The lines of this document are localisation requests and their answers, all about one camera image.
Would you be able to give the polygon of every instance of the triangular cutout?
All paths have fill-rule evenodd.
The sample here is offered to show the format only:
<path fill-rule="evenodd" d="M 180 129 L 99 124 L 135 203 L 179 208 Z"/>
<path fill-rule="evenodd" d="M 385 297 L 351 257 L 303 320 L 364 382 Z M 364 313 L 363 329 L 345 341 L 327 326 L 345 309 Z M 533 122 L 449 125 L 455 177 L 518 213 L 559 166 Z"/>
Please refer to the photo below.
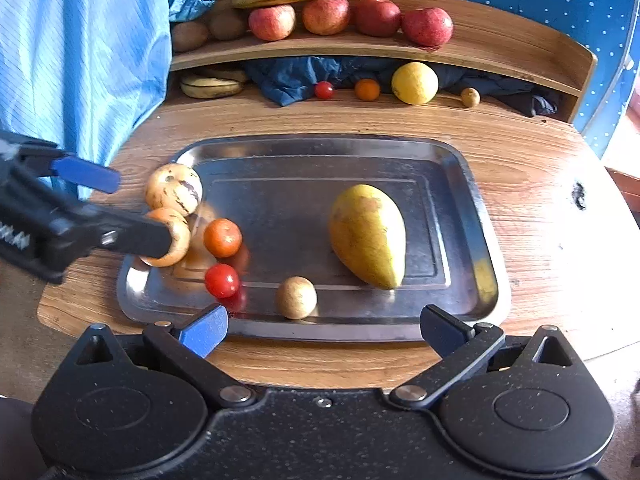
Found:
<path fill-rule="evenodd" d="M 533 360 L 537 363 L 556 366 L 571 366 L 572 364 L 558 339 L 553 336 L 545 337 Z"/>
<path fill-rule="evenodd" d="M 82 349 L 76 364 L 92 365 L 96 363 L 107 363 L 113 361 L 113 355 L 101 336 L 94 335 Z"/>

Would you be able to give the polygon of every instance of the kiwi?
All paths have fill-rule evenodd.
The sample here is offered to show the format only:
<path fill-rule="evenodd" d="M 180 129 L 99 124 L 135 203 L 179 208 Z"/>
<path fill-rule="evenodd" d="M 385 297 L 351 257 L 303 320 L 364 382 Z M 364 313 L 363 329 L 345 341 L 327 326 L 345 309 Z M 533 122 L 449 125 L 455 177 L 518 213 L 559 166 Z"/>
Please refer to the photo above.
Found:
<path fill-rule="evenodd" d="M 239 9 L 225 9 L 209 18 L 209 31 L 220 41 L 237 40 L 248 28 L 246 14 Z"/>
<path fill-rule="evenodd" d="M 187 52 L 203 46 L 209 39 L 209 29 L 200 22 L 176 23 L 171 29 L 174 52 Z"/>

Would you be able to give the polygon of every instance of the mango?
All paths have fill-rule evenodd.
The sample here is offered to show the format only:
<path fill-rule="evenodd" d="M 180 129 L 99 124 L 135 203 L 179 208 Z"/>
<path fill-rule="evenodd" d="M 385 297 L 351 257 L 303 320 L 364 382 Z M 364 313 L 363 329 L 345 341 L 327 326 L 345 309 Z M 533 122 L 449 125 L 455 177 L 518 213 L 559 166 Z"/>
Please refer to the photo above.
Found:
<path fill-rule="evenodd" d="M 406 231 L 384 192 L 367 184 L 343 191 L 331 209 L 329 236 L 336 256 L 363 282 L 386 290 L 400 286 Z"/>

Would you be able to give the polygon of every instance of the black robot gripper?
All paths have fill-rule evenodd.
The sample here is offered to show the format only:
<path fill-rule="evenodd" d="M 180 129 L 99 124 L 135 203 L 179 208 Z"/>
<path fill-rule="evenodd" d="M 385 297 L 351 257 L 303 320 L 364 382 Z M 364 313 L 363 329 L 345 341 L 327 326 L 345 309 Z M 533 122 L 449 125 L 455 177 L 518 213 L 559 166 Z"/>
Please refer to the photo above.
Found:
<path fill-rule="evenodd" d="M 442 360 L 385 395 L 249 386 L 171 326 L 92 326 L 33 410 L 44 478 L 604 479 L 614 417 L 558 328 L 505 336 L 431 305 L 420 328 Z"/>

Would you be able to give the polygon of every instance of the wooden tabletop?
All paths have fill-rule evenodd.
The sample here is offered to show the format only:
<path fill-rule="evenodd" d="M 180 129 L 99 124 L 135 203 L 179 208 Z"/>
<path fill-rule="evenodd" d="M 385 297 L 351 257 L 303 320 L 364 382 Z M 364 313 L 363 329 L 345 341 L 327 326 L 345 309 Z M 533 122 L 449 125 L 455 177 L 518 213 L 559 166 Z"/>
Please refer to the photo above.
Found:
<path fill-rule="evenodd" d="M 151 172 L 187 144 L 209 137 L 279 133 L 371 133 L 448 142 L 466 157 L 506 261 L 513 294 L 502 327 L 530 335 L 561 327 L 583 358 L 640 340 L 636 280 L 640 231 L 606 170 L 580 135 L 553 119 L 527 119 L 487 100 L 462 108 L 439 95 L 411 107 L 391 96 L 357 101 L 339 91 L 281 108 L 257 89 L 217 101 L 165 104 L 120 150 L 119 192 L 95 202 L 143 210 Z M 572 193 L 584 188 L 584 210 Z M 44 324 L 79 335 L 91 322 L 115 331 L 140 327 L 120 311 L 115 283 L 122 257 L 96 251 L 48 286 L 38 307 Z M 392 387 L 437 359 L 423 344 L 319 344 L 229 338 L 210 356 L 239 380 L 317 387 Z"/>

